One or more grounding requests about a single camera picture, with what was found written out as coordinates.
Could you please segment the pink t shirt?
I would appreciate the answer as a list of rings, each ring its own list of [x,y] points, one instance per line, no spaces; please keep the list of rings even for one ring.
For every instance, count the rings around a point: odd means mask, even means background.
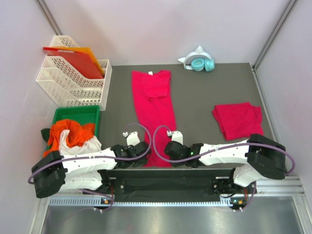
[[[176,130],[170,82],[170,71],[161,70],[153,75],[139,71],[132,72],[132,94],[136,116],[139,123],[148,129],[152,139],[155,130],[160,125]],[[164,150],[168,142],[166,129],[159,129],[155,136],[155,144],[159,154],[165,159],[169,157],[161,153],[161,150]],[[157,156],[153,146],[145,167],[171,168],[172,165],[169,162]]]
[[[212,114],[226,140],[264,134],[261,107],[249,102],[216,105]]]

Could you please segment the orange t shirt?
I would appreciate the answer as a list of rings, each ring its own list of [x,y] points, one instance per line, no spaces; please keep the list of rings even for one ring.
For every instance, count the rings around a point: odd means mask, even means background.
[[[85,142],[95,136],[95,130],[96,125],[94,123],[81,125],[71,119],[57,121],[48,132],[48,149],[43,153],[43,157],[60,149],[82,147]]]

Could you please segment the red orange folder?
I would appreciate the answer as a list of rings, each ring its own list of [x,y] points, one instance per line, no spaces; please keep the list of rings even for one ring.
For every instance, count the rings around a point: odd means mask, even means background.
[[[95,58],[88,53],[76,52],[67,48],[43,47],[49,56],[59,56],[69,62],[87,79],[103,79],[105,72],[101,69]]]

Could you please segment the green plastic bin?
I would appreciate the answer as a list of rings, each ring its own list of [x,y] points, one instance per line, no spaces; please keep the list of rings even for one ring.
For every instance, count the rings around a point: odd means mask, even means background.
[[[52,124],[55,124],[57,121],[63,119],[74,120],[80,125],[93,123],[95,124],[94,135],[98,136],[98,127],[100,121],[100,108],[98,105],[57,108]]]

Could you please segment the white file organizer rack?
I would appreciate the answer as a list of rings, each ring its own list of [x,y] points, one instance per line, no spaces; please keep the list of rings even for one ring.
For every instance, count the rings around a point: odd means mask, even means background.
[[[87,79],[66,59],[46,56],[36,82],[58,107],[98,105],[104,111],[113,69],[108,59],[98,62],[104,78]]]

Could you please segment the dark green cloth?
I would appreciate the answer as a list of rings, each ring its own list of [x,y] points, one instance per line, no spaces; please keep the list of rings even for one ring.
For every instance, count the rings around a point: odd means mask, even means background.
[[[48,142],[49,141],[49,138],[50,138],[50,128],[43,128],[41,129],[40,133],[41,133],[41,136],[43,138],[43,140],[45,142]]]

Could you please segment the white t shirt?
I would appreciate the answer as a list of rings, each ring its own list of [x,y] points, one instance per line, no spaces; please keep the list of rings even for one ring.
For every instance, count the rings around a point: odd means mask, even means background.
[[[75,156],[101,151],[102,144],[96,136],[93,136],[91,139],[84,141],[82,146],[69,146],[69,143],[67,142],[69,139],[69,134],[70,130],[63,130],[60,134],[58,148],[60,155]]]

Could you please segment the folded pink t shirt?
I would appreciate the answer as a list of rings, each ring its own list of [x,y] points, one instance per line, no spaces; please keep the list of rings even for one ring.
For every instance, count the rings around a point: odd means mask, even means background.
[[[264,134],[261,107],[249,102],[216,105],[212,114],[226,140]]]

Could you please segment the teal cat ear headphones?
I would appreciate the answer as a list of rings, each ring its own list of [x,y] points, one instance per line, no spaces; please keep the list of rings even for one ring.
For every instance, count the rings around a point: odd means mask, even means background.
[[[201,46],[198,46],[185,57],[179,58],[178,61],[183,64],[185,70],[211,72],[215,69],[214,59]]]

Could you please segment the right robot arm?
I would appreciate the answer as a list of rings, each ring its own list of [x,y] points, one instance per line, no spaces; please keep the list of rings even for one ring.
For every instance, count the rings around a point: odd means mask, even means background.
[[[283,180],[286,177],[286,157],[280,150],[285,147],[267,137],[252,134],[248,140],[231,144],[211,145],[206,143],[183,145],[183,134],[167,132],[170,141],[164,154],[173,160],[173,166],[185,165],[192,168],[215,164],[239,164],[230,173],[228,188],[239,193],[259,179]]]

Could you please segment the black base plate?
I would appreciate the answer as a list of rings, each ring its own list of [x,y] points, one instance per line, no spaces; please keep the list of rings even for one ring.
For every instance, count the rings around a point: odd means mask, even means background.
[[[204,202],[219,196],[245,197],[253,192],[232,184],[229,169],[117,169],[102,170],[96,193],[114,195],[116,202]]]

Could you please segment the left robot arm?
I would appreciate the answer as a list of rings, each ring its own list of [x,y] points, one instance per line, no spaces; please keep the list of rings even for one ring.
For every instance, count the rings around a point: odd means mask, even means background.
[[[28,183],[34,185],[38,198],[59,192],[83,190],[106,193],[112,188],[108,172],[142,165],[151,154],[151,145],[141,141],[135,145],[115,145],[105,150],[82,155],[61,155],[53,151],[31,169]]]

